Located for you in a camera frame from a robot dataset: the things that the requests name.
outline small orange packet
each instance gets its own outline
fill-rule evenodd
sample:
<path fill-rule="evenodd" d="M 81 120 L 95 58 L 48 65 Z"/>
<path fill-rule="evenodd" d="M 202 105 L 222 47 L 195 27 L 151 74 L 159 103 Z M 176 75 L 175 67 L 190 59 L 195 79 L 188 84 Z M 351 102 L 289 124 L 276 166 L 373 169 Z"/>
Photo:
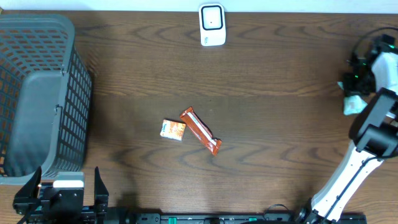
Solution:
<path fill-rule="evenodd" d="M 221 140 L 213 138 L 211 131 L 202 123 L 198 116 L 193 112 L 193 108 L 189 107 L 181 115 L 180 118 L 195 136 L 204 144 L 210 152 L 217 156 L 218 149 L 221 146 Z"/>

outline gray plastic basket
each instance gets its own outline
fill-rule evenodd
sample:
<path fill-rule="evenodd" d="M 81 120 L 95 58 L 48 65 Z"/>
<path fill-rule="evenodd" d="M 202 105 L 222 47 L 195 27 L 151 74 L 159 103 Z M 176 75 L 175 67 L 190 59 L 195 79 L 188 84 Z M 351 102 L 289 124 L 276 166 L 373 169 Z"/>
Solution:
<path fill-rule="evenodd" d="M 74 38 L 63 16 L 0 16 L 0 184 L 80 170 L 91 78 Z"/>

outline red wrapper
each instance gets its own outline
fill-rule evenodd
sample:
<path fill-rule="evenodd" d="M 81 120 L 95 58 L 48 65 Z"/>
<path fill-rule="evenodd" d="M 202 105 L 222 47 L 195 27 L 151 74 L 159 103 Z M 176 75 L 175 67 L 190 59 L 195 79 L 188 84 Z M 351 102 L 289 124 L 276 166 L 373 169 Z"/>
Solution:
<path fill-rule="evenodd" d="M 211 131 L 202 123 L 198 116 L 193 112 L 193 108 L 189 107 L 181 115 L 185 124 L 191 129 L 199 141 L 204 144 L 210 152 L 216 156 L 221 146 L 221 140 L 213 138 Z"/>

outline white electronic device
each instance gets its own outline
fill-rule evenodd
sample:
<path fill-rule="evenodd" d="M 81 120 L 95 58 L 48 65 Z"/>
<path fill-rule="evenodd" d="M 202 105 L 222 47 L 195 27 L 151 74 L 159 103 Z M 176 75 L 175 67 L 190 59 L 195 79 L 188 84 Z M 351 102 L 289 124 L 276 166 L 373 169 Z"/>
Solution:
<path fill-rule="evenodd" d="M 226 39 L 224 7 L 204 4 L 199 8 L 200 43 L 203 46 L 223 45 Z"/>

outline orange and white package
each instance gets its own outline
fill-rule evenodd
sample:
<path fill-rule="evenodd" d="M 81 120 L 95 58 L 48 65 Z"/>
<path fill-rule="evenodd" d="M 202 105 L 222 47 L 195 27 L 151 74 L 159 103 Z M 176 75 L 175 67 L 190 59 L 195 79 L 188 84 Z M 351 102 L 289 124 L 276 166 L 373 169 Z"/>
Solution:
<path fill-rule="evenodd" d="M 185 127 L 186 124 L 164 119 L 160 136 L 181 141 Z"/>
<path fill-rule="evenodd" d="M 204 144 L 214 156 L 217 156 L 221 146 L 221 140 L 213 138 L 211 131 L 203 124 L 195 112 L 193 112 L 193 108 L 189 107 L 186 109 L 180 115 L 180 118 L 188 125 L 199 141 Z"/>

